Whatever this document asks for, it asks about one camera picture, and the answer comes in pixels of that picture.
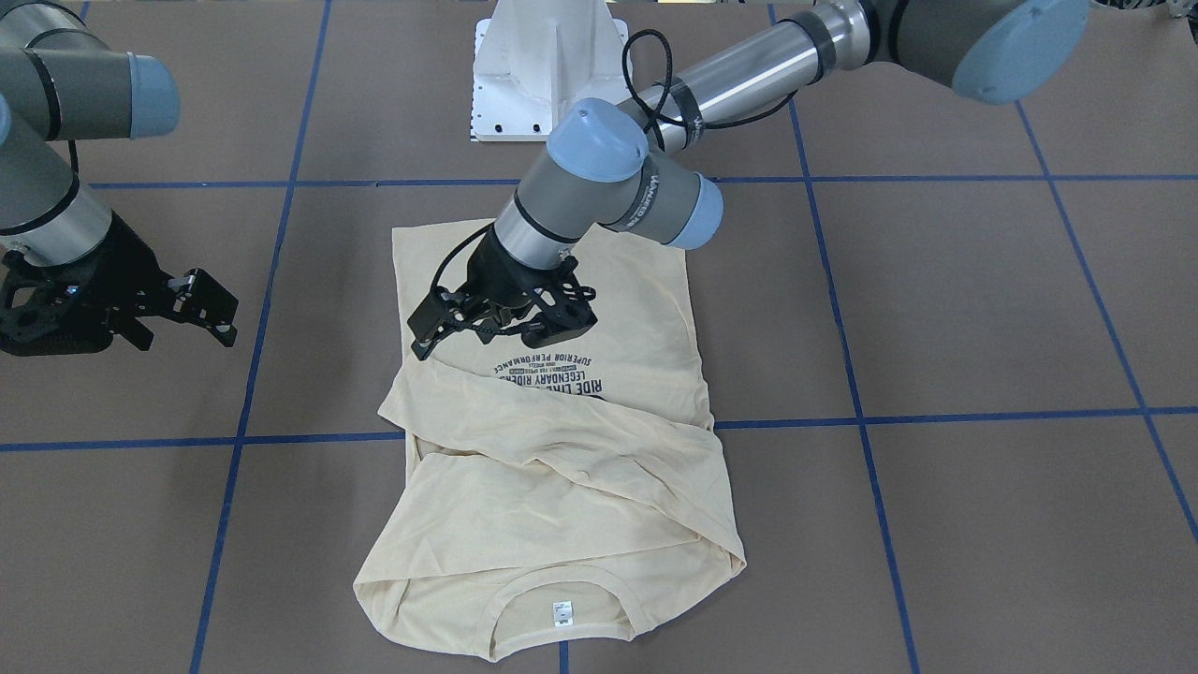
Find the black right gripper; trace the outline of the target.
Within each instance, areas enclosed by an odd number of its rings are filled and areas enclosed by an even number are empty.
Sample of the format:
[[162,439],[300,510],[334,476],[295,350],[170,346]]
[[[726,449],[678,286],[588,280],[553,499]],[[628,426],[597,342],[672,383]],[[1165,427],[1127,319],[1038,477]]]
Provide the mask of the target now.
[[155,334],[138,318],[164,316],[207,330],[224,348],[237,340],[238,299],[202,269],[173,278],[123,218],[111,215],[103,242],[81,261],[85,277],[75,308],[79,324],[111,324],[111,333],[149,351]]

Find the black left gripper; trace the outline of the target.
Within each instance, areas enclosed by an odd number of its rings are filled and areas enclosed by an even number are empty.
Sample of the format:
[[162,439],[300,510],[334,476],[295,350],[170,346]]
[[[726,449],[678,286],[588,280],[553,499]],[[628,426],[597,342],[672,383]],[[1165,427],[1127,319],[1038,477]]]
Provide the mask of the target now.
[[539,340],[544,336],[541,316],[527,316],[543,295],[561,289],[557,271],[520,263],[500,243],[496,226],[490,225],[468,256],[466,281],[459,293],[432,286],[409,316],[409,329],[415,333],[412,354],[425,362],[446,338],[467,329],[479,340],[501,336]]

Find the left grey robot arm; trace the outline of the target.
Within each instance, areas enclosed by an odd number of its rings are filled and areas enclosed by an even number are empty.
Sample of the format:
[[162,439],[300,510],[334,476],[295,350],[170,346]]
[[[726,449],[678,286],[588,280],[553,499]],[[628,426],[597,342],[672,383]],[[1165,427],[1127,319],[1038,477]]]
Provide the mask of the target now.
[[465,283],[432,277],[407,320],[412,353],[423,362],[461,332],[483,344],[518,334],[531,350],[581,338],[595,291],[571,251],[591,227],[679,249],[710,242],[722,193],[673,158],[710,130],[769,119],[797,91],[869,63],[1011,103],[1061,69],[1088,17],[1087,1],[817,1],[624,101],[577,101],[495,221],[462,239]]

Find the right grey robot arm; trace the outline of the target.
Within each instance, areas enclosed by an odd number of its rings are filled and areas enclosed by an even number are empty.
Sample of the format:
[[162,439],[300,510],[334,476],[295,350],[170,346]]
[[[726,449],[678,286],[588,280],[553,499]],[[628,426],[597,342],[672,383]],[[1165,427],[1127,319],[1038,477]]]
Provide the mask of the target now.
[[167,65],[115,51],[55,1],[5,1],[1,344],[13,357],[153,344],[143,318],[207,330],[230,348],[238,302],[202,269],[173,277],[81,180],[75,145],[165,136],[180,96]]

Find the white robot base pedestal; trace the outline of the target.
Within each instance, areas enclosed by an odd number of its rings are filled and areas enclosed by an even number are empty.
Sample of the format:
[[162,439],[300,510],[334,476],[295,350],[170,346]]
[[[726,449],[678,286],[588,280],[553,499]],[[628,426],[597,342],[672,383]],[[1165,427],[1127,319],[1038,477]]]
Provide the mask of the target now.
[[498,1],[474,26],[471,140],[541,142],[577,101],[628,98],[606,1]]

